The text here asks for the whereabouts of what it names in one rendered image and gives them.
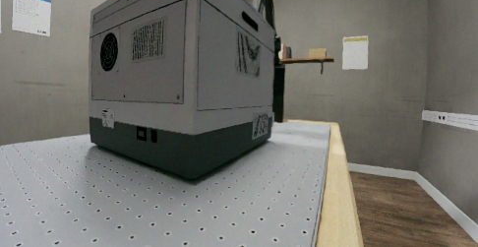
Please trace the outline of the grey boxy benchtop instrument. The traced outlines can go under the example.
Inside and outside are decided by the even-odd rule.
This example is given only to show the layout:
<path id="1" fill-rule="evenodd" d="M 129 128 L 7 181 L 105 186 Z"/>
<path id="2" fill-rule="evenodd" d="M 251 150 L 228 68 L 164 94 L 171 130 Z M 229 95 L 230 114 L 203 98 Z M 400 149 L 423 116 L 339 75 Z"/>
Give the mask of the grey boxy benchtop instrument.
<path id="1" fill-rule="evenodd" d="M 271 138 L 274 29 L 248 0 L 90 11 L 90 142 L 196 179 Z"/>

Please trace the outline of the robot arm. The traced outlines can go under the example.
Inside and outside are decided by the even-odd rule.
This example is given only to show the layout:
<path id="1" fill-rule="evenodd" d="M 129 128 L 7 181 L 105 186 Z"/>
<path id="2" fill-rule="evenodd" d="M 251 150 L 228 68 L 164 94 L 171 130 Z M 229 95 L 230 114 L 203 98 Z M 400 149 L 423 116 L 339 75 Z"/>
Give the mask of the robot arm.
<path id="1" fill-rule="evenodd" d="M 264 4 L 265 4 L 266 21 L 275 30 L 273 0 L 253 0 L 253 6 L 255 7 L 255 9 L 260 14 L 263 13 Z M 279 38 L 279 40 L 278 40 L 278 38 Z M 276 53 L 276 54 L 274 54 L 274 66 L 275 67 L 280 67 L 280 66 L 283 65 L 283 63 L 280 62 L 280 58 L 278 59 L 278 53 L 281 50 L 281 40 L 280 40 L 280 36 L 277 36 L 276 32 L 275 32 L 275 35 L 274 35 L 274 39 L 276 39 L 274 41 L 274 53 Z"/>

